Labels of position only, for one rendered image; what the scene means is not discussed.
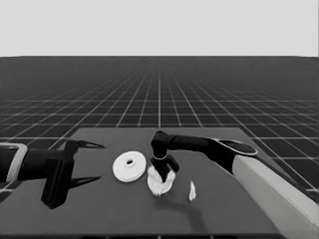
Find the thin white T-shaped piece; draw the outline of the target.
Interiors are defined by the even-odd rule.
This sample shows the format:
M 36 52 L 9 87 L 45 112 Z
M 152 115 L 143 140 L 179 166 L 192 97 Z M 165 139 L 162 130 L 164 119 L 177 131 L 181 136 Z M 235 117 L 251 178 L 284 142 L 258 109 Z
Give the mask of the thin white T-shaped piece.
M 194 183 L 193 181 L 191 180 L 190 181 L 190 186 L 189 186 L 189 195 L 188 195 L 188 199 L 189 201 L 192 201 L 194 200 L 196 197 L 196 191 L 195 191 L 195 186 L 194 186 Z

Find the large thick white disc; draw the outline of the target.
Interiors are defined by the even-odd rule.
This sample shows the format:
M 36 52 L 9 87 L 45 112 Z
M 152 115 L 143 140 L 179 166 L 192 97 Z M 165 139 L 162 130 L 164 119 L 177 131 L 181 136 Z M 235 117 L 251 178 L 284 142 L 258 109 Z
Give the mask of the large thick white disc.
M 127 151 L 119 155 L 113 163 L 113 174 L 118 181 L 132 182 L 146 171 L 146 157 L 139 151 Z

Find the white round carrier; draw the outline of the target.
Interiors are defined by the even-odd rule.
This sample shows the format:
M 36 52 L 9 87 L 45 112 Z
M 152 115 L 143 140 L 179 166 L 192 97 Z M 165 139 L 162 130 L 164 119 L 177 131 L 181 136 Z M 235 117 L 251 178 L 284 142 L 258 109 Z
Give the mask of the white round carrier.
M 149 188 L 150 188 L 150 184 L 156 183 L 155 179 L 156 179 L 157 177 L 160 177 L 159 173 L 158 173 L 158 175 L 157 175 L 156 177 L 151 177 L 151 176 L 149 176 L 149 174 L 148 174 L 147 183 L 148 183 L 148 187 L 149 187 Z M 163 194 L 169 192 L 170 189 L 172 188 L 172 185 L 173 185 L 173 182 L 168 182 L 168 186 L 162 188 L 161 195 L 163 195 Z

